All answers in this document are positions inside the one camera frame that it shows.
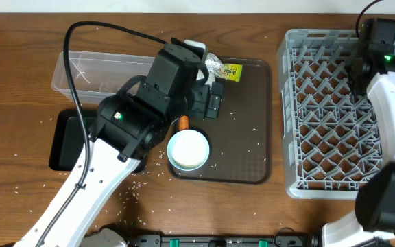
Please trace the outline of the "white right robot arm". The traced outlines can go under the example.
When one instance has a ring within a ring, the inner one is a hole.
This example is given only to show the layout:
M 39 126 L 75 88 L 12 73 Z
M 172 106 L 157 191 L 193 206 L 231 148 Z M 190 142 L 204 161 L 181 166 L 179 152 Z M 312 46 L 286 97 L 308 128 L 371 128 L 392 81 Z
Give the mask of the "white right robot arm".
M 356 35 L 348 75 L 374 109 L 383 168 L 359 189 L 354 210 L 325 224 L 309 246 L 389 246 L 395 239 L 395 20 L 367 19 Z

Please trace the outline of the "foil snack wrapper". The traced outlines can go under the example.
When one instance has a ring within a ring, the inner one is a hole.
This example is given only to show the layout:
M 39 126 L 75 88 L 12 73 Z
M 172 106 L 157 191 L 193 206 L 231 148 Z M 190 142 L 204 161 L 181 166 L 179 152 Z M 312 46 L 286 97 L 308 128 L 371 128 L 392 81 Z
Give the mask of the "foil snack wrapper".
M 205 65 L 216 78 L 239 82 L 243 71 L 242 64 L 224 64 L 215 54 L 208 53 Z

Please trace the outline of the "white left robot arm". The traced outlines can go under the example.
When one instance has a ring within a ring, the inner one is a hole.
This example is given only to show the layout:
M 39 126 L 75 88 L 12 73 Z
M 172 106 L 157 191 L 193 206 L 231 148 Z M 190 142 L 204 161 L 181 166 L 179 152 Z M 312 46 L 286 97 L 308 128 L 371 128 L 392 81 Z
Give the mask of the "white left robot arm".
M 16 246 L 78 246 L 113 191 L 184 115 L 216 118 L 220 93 L 208 85 L 208 49 L 173 39 L 147 75 L 131 77 L 102 100 L 85 132 L 88 145 L 35 225 Z

